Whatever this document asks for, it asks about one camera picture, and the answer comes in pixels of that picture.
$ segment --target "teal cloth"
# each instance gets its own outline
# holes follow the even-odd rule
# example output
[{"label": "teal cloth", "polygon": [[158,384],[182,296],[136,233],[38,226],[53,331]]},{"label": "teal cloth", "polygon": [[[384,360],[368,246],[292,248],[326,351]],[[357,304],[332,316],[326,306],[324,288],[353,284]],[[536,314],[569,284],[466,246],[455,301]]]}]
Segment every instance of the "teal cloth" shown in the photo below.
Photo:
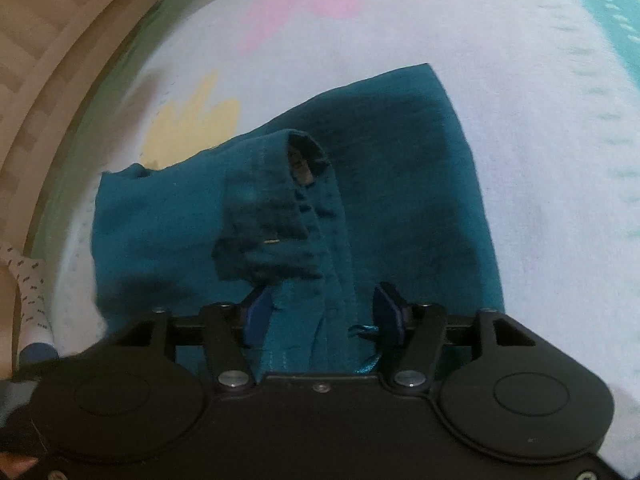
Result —
[{"label": "teal cloth", "polygon": [[503,309],[472,155],[428,65],[325,92],[164,170],[103,174],[92,253],[110,330],[273,285],[261,372],[358,368],[371,343],[348,329],[371,323],[381,281],[454,314]]}]

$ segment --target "bed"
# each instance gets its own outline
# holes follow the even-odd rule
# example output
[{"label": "bed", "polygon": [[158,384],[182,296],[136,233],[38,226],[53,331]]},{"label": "bed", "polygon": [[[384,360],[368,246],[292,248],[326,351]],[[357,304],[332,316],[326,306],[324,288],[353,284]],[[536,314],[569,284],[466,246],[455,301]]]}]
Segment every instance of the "bed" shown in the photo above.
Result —
[{"label": "bed", "polygon": [[[29,212],[0,233],[46,261],[56,347],[81,351],[105,330],[90,253],[101,172],[163,168],[322,91],[428,62],[474,154],[507,312],[607,382],[616,416],[602,455],[630,477],[640,472],[639,59],[639,0],[163,0],[75,134],[42,148],[37,182],[20,179]],[[28,160],[14,164],[31,174],[40,166]],[[14,310],[2,312],[8,333]]]}]

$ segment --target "yellow pattern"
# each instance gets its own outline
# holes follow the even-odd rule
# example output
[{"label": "yellow pattern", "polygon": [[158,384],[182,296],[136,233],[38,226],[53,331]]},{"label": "yellow pattern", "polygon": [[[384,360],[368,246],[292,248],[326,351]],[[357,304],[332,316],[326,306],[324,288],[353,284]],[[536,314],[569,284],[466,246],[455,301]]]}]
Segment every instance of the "yellow pattern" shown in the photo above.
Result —
[{"label": "yellow pattern", "polygon": [[212,107],[207,106],[217,79],[218,72],[214,70],[201,81],[184,105],[174,101],[162,105],[146,133],[140,164],[161,170],[218,146],[235,135],[240,116],[239,101],[226,99]]}]

